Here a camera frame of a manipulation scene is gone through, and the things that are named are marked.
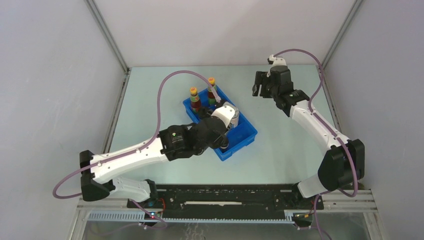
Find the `short yellow-cap sauce bottle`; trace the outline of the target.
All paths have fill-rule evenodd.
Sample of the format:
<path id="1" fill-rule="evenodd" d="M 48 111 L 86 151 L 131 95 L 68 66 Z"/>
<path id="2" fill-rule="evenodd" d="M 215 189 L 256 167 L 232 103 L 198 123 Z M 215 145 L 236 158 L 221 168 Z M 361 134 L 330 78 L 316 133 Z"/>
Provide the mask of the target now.
<path id="1" fill-rule="evenodd" d="M 202 107 L 202 103 L 196 87 L 191 87 L 190 90 L 190 108 L 194 113 L 198 113 Z"/>

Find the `tall green-label sauce bottle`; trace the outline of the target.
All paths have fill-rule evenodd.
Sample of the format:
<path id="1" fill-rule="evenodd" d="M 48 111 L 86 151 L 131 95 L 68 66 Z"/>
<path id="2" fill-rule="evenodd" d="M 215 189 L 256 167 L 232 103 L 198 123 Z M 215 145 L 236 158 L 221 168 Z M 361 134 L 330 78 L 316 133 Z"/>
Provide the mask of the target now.
<path id="1" fill-rule="evenodd" d="M 216 90 L 216 82 L 215 82 L 215 78 L 214 77 L 210 77 L 209 79 L 208 79 L 208 82 L 210 83 L 210 85 L 213 87 L 213 89 L 214 90 Z M 216 101 L 216 97 L 215 97 L 215 95 L 214 95 L 214 93 L 213 93 L 213 90 L 212 90 L 212 88 L 211 87 L 208 87 L 208 104 L 210 105 L 210 106 L 214 106 L 216 103 L 217 103 L 217 101 Z"/>

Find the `black-lid spout jar front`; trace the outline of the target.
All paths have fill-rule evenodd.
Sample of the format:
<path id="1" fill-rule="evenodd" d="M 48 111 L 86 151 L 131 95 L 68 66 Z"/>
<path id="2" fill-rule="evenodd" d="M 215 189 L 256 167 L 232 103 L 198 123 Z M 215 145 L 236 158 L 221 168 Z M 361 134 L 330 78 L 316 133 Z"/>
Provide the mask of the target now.
<path id="1" fill-rule="evenodd" d="M 198 118 L 200 120 L 210 118 L 212 116 L 213 110 L 209 107 L 200 107 L 197 111 Z"/>

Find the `peppercorn jar silver lid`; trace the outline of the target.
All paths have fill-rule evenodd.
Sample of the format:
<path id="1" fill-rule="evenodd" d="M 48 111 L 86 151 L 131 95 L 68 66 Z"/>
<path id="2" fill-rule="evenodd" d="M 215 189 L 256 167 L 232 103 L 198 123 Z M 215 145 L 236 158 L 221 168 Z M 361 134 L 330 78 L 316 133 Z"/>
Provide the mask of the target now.
<path id="1" fill-rule="evenodd" d="M 229 126 L 230 126 L 231 129 L 236 128 L 238 126 L 238 124 L 239 124 L 239 117 L 240 117 L 240 111 L 239 110 L 235 110 L 234 111 L 234 115 L 231 118 L 230 124 L 229 124 Z"/>

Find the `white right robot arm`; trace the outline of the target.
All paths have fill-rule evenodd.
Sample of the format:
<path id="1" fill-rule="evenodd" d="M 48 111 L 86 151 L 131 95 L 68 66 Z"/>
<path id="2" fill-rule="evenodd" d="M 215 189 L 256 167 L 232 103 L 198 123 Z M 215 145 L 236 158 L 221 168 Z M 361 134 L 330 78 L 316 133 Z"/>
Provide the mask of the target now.
<path id="1" fill-rule="evenodd" d="M 295 184 L 291 204 L 304 209 L 311 197 L 339 190 L 346 185 L 358 186 L 365 175 L 365 145 L 351 140 L 330 125 L 312 105 L 309 96 L 294 89 L 286 65 L 272 66 L 255 73 L 252 95 L 273 99 L 278 109 L 297 122 L 315 141 L 323 154 L 317 173 Z"/>

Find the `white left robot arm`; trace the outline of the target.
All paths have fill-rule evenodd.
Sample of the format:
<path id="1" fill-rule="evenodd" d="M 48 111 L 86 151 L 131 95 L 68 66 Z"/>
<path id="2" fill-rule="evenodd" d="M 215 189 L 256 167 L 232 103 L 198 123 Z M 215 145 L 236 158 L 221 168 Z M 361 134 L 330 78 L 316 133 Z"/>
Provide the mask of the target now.
<path id="1" fill-rule="evenodd" d="M 152 164 L 199 156 L 208 148 L 226 147 L 229 126 L 229 119 L 210 116 L 199 123 L 171 125 L 161 130 L 151 144 L 142 142 L 112 152 L 110 156 L 82 151 L 79 154 L 82 198 L 94 202 L 111 196 L 131 199 L 145 208 L 153 208 L 158 202 L 154 181 L 136 181 L 122 175 Z"/>

